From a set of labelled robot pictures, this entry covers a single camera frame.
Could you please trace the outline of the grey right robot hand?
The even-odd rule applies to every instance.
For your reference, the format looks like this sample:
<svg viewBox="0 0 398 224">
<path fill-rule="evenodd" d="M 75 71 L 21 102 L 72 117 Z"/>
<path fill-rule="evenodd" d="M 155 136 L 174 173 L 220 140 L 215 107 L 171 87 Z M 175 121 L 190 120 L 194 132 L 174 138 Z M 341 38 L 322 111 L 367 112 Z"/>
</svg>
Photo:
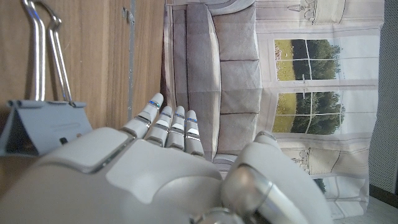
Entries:
<svg viewBox="0 0 398 224">
<path fill-rule="evenodd" d="M 41 157 L 1 198 L 1 222 L 331 223 L 323 192 L 271 133 L 223 174 L 203 157 L 195 112 L 163 100 Z"/>
</svg>

